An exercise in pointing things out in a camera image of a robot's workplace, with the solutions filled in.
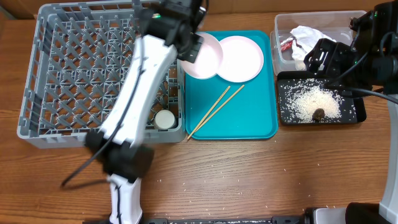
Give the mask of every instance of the wooden chopsticks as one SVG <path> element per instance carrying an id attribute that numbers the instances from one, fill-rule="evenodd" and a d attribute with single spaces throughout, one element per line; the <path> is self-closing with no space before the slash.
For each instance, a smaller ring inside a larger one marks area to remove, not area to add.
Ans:
<path id="1" fill-rule="evenodd" d="M 224 97 L 224 95 L 226 94 L 226 92 L 229 90 L 229 88 L 231 88 L 230 86 L 227 87 L 227 89 L 224 91 L 223 94 L 221 94 L 221 96 L 218 98 L 218 100 L 213 104 L 213 106 L 210 108 L 209 111 L 207 111 L 207 113 L 204 115 L 204 117 L 200 120 L 200 122 L 198 123 L 198 125 L 195 127 L 195 129 L 192 131 L 192 133 L 188 136 L 189 140 L 193 134 L 195 134 L 199 129 L 201 129 L 201 127 L 203 127 L 203 125 L 205 125 L 219 110 L 222 109 L 222 107 L 224 107 L 232 98 L 234 98 L 234 96 L 239 93 L 239 91 L 241 91 L 243 89 L 244 85 L 242 85 L 238 90 L 236 90 L 234 92 L 234 94 L 232 94 L 216 111 L 214 111 L 214 113 L 212 113 L 210 115 L 210 117 L 207 118 L 207 116 L 211 113 L 211 111 L 213 111 L 214 107 L 216 107 L 216 105 L 220 102 L 220 100 Z"/>

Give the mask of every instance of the dish rack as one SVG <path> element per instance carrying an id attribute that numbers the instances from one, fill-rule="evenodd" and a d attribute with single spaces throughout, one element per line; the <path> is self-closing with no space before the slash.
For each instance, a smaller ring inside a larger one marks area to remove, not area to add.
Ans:
<path id="1" fill-rule="evenodd" d="M 38 148 L 83 146 L 115 104 L 126 79 L 139 23 L 136 12 L 156 1 L 46 4 L 37 17 L 17 134 Z M 183 70 L 177 61 L 150 109 L 144 143 L 185 138 Z M 156 130 L 170 110 L 178 126 Z"/>

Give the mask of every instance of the brown food item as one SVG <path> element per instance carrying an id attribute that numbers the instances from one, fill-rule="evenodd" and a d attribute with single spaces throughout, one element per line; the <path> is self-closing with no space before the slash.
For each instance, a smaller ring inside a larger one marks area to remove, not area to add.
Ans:
<path id="1" fill-rule="evenodd" d="M 324 117 L 325 117 L 325 110 L 321 108 L 315 110 L 314 114 L 312 115 L 312 119 L 315 121 L 321 121 Z"/>

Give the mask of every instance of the pink plate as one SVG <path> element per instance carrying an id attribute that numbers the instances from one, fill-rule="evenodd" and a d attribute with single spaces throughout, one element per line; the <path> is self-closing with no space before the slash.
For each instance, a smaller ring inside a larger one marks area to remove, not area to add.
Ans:
<path id="1" fill-rule="evenodd" d="M 260 47 L 251 39 L 241 36 L 220 41 L 224 58 L 218 75 L 234 83 L 246 82 L 256 77 L 264 65 Z"/>
<path id="2" fill-rule="evenodd" d="M 207 79 L 215 76 L 223 61 L 223 49 L 210 34 L 198 33 L 204 38 L 195 63 L 181 61 L 182 68 L 193 78 Z"/>

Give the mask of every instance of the wooden table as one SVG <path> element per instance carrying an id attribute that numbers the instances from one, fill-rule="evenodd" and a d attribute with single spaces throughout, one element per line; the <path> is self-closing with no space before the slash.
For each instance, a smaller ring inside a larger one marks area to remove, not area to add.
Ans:
<path id="1" fill-rule="evenodd" d="M 275 13 L 209 16 L 204 30 L 259 29 Z M 8 21 L 0 41 L 0 223 L 81 223 L 107 218 L 108 185 L 72 192 L 61 181 L 90 157 L 84 148 L 36 149 L 16 134 L 35 21 Z M 387 101 L 365 99 L 363 124 L 285 127 L 268 141 L 160 144 L 142 183 L 146 217 L 266 218 L 306 207 L 378 203 L 390 143 Z M 74 183 L 103 179 L 95 162 Z"/>

